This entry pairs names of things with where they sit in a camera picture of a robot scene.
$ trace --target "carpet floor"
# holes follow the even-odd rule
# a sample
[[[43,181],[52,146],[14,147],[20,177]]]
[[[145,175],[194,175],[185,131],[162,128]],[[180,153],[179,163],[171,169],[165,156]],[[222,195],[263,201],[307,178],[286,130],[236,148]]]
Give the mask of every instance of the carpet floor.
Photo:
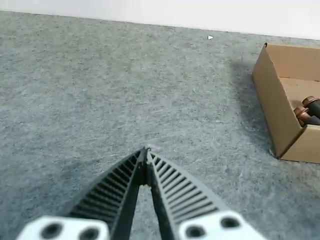
[[[273,157],[251,78],[264,42],[320,46],[0,11],[0,239],[149,144],[268,239],[318,240],[320,164]],[[160,239],[152,204],[142,187],[132,240]]]

